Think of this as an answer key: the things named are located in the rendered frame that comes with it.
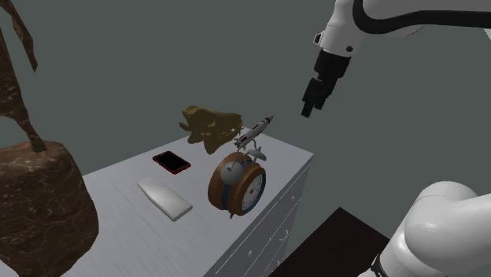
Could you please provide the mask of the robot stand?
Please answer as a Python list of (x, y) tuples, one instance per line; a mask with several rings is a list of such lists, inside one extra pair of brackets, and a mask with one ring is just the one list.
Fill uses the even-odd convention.
[(358, 277), (388, 242), (339, 207), (268, 277)]

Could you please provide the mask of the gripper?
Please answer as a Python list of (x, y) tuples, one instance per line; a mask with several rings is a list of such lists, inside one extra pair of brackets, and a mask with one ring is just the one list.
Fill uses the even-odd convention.
[(321, 110), (332, 94), (336, 82), (342, 78), (349, 66), (351, 57), (343, 57), (321, 50), (316, 59), (314, 71), (317, 79), (311, 78), (302, 97), (304, 102), (301, 115), (309, 118), (313, 109)]

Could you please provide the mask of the olive gold animal figure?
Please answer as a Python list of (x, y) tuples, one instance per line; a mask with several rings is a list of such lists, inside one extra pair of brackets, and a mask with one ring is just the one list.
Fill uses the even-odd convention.
[(222, 113), (195, 105), (183, 109), (186, 123), (179, 126), (190, 134), (189, 144), (204, 143), (208, 154), (215, 153), (223, 144), (239, 135), (243, 129), (242, 116), (237, 113)]

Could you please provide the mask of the red framed black tablet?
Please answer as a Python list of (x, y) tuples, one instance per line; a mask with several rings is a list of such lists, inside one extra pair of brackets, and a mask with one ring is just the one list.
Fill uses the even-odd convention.
[(162, 168), (173, 175), (176, 175), (191, 166), (188, 161), (182, 159), (172, 151), (165, 151), (154, 156), (153, 161), (157, 162)]

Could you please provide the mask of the brown alarm clock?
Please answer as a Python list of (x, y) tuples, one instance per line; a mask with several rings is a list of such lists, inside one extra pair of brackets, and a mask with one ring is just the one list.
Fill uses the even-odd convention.
[(237, 151), (226, 156), (214, 170), (208, 185), (208, 200), (214, 207), (237, 216), (252, 211), (266, 187), (266, 171), (257, 159), (260, 150)]

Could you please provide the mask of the grey toy rocket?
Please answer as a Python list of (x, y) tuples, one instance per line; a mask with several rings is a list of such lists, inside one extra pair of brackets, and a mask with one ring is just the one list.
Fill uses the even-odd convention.
[(244, 135), (235, 139), (234, 145), (240, 149), (245, 148), (247, 144), (252, 142), (258, 135), (260, 135), (272, 122), (274, 116), (266, 116), (262, 121), (250, 128)]

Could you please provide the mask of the white remote control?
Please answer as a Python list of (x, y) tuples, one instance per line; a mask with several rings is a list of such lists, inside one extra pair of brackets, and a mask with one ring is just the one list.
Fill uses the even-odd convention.
[(173, 222), (179, 220), (193, 208), (191, 203), (172, 188), (152, 177), (141, 179), (137, 184), (144, 195)]

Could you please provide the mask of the grey chest of drawers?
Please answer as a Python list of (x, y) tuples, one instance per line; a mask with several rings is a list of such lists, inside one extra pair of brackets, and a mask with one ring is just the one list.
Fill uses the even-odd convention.
[[(208, 154), (185, 138), (167, 144), (191, 166), (171, 174), (146, 152), (84, 176), (98, 213), (99, 233), (65, 277), (268, 277), (280, 264), (312, 154), (261, 135), (266, 187), (256, 207), (230, 216), (209, 203), (215, 167), (232, 143)], [(191, 203), (170, 220), (138, 187), (154, 177)]]

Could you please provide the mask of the brown stone sculpture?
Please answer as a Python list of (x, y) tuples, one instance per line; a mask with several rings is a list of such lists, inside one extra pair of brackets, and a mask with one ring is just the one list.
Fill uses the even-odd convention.
[(0, 261), (19, 277), (62, 277), (94, 244), (98, 214), (69, 151), (31, 125), (1, 28), (0, 116), (28, 137), (0, 148)]

